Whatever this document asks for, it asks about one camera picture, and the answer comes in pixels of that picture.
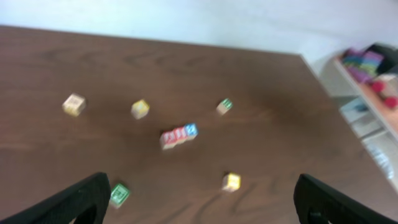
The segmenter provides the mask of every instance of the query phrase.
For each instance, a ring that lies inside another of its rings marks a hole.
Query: brown table top
[[[0,27],[0,74],[0,219],[103,171],[132,192],[105,223],[298,223],[303,172],[398,220],[396,193],[298,55]],[[73,92],[88,100],[77,118],[61,109]],[[191,122],[196,139],[160,149],[160,130]],[[227,170],[242,176],[231,194]]]

